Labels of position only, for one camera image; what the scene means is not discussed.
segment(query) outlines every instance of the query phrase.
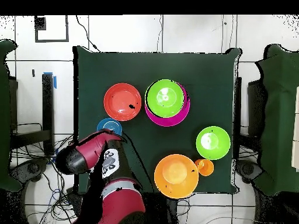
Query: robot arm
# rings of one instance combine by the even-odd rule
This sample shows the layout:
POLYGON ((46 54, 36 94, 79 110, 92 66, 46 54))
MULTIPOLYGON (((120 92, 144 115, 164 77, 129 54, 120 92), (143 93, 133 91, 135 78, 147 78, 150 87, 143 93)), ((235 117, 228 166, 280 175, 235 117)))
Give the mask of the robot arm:
POLYGON ((64 174, 94 167, 81 214, 73 224, 144 224, 145 206, 124 153, 124 138, 103 129, 63 149, 56 166, 64 174))

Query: green plate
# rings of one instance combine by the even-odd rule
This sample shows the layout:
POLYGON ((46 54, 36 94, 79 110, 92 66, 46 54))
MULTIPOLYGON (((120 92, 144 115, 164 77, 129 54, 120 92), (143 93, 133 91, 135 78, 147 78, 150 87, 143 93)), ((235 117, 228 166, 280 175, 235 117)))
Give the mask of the green plate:
POLYGON ((158 80, 148 87, 145 102, 148 109, 155 115, 170 118, 180 112, 183 107, 183 90, 172 80, 158 80))
POLYGON ((209 160, 218 160, 225 156, 231 147, 230 136, 218 127, 203 129, 196 138, 196 149, 199 154, 209 160))

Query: green cloth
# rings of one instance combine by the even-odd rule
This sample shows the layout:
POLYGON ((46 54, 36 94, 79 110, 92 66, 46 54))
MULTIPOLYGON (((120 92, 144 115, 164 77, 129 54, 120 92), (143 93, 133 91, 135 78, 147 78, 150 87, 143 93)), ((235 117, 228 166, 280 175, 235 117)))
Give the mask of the green cloth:
MULTIPOLYGON (((200 158, 195 141, 203 128, 217 125, 232 138, 234 63, 239 49, 230 49, 227 54, 95 53, 77 46, 77 52, 79 140, 95 132, 99 121, 109 117, 103 107, 108 88, 120 82, 133 85, 142 97, 142 108, 135 118, 121 125, 132 139, 153 185, 155 167, 165 156, 179 153, 193 161, 200 158), (158 126, 145 113, 145 91, 158 79, 177 81, 190 95, 189 114, 174 127, 158 126)), ((151 185, 133 148, 125 145, 124 149, 133 173, 144 191, 150 192, 151 185)), ((200 176, 195 192, 235 193, 236 188, 231 185, 231 149, 213 162, 214 173, 200 176)))
POLYGON ((299 192, 299 173, 291 166, 299 54, 282 49, 276 44, 269 46, 265 59, 257 62, 268 98, 260 159, 265 172, 255 184, 268 196, 281 191, 299 192))
POLYGON ((5 63, 7 53, 16 49, 10 40, 0 40, 0 188, 8 191, 19 191, 20 182, 9 175, 11 162, 11 103, 9 96, 8 67, 5 63))

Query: orange cup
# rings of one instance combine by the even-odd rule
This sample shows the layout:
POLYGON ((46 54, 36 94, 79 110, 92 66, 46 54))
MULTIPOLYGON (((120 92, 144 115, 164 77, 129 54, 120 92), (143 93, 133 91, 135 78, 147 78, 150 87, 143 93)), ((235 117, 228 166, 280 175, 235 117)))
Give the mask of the orange cup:
POLYGON ((210 160, 199 159, 194 163, 202 176, 209 176, 214 171, 214 164, 210 160))

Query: red plate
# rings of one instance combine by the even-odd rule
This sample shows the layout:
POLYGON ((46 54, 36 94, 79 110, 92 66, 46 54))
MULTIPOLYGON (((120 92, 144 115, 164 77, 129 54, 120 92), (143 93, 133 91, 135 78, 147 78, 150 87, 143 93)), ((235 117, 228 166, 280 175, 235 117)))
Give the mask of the red plate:
POLYGON ((118 83, 107 90, 104 96, 104 108, 115 120, 131 120, 140 111, 141 96, 132 85, 118 83))

